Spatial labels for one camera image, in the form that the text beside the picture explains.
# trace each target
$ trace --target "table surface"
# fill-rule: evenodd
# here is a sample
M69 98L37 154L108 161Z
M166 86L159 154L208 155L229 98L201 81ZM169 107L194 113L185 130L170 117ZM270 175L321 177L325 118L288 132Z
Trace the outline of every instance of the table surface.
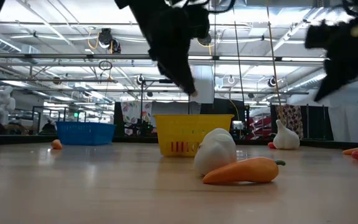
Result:
M215 186L157 144L49 147L0 146L0 223L358 223L358 161L337 149L238 146L287 165L269 184Z

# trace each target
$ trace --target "blue basket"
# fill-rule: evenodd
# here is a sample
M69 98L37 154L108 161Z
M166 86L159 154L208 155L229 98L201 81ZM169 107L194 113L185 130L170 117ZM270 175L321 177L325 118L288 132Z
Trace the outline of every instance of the blue basket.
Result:
M111 144L115 124L56 122L57 134L62 144L72 146L100 146Z

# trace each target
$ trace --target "yellow basket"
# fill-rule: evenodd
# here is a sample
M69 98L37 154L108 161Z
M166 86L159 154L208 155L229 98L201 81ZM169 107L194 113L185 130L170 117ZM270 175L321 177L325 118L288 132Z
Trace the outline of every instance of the yellow basket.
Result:
M163 156L195 156L204 136L215 128L230 129L231 114L154 115Z

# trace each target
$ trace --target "warehouse ceiling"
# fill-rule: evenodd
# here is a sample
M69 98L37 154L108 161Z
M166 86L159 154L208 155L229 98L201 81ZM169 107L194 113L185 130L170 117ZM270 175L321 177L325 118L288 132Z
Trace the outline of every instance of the warehouse ceiling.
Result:
M273 91L268 85L274 74L272 53L280 58L276 63L280 91L290 91L308 76L310 78L307 80L314 78L312 81L316 81L315 77L321 79L324 52L304 48L305 32L310 24L318 24L323 19L328 23L335 23L346 21L349 16L340 9L313 7L314 1L274 1L270 8L272 50L264 1L248 1L247 5L245 2L237 1L234 12L209 16L209 34L212 38L209 47L201 45L197 40L191 43L190 65L206 65L212 68L215 89L217 92L221 91L216 97L241 100L242 95L234 91L241 91L242 85L244 91L261 92L255 94L252 99L248 99L246 95L248 100L274 100L274 95L266 94ZM0 54L110 54L109 49L97 44L101 29L110 28L112 36L121 45L121 55L147 56L149 46L131 10L128 7L119 10L113 0L28 0L27 3L21 0L6 0L0 13ZM214 4L224 7L227 1L215 1ZM212 60L210 56L219 56L219 60ZM101 62L106 60L111 63L112 69L103 70L103 66L99 67ZM77 88L87 92L109 90L102 92L103 97L96 97L95 94L94 97L99 100L140 98L136 91L124 93L140 89L137 83L140 75L156 81L165 78L149 59L120 59L119 56L115 59L91 60L0 58L0 78L31 80L3 84L15 85L18 88L36 88L39 90L36 92L44 97L64 96L65 98L60 99L72 101L90 100L89 94L74 91ZM52 78L61 80L55 83L35 81ZM116 82L95 81L108 78ZM63 91L40 91L49 88ZM180 93L173 84L155 82L147 89L154 91L154 95L150 97L145 94L146 100L187 100L187 96ZM297 90L307 89L298 86Z

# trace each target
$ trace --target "plastic basket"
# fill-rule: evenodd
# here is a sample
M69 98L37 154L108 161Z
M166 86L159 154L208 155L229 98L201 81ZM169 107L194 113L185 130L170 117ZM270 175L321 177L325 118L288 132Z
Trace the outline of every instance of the plastic basket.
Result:
M62 144L72 146L100 146L111 144L115 124L56 122L57 134Z
M195 156L204 136L215 128L230 129L231 114L154 115L163 156Z

